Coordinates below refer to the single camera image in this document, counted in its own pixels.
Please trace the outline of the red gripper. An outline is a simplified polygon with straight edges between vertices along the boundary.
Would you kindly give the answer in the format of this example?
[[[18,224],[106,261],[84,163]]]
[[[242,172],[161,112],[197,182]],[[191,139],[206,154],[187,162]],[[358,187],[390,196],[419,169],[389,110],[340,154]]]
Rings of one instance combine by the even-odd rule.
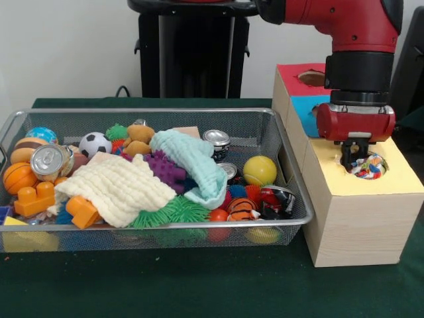
[[[352,170],[351,148],[355,145],[350,138],[363,138],[369,143],[384,142],[393,132],[396,115],[386,106],[353,106],[322,103],[317,108],[317,129],[319,136],[341,144],[341,165],[346,171]],[[366,159],[369,144],[357,142],[356,160]]]

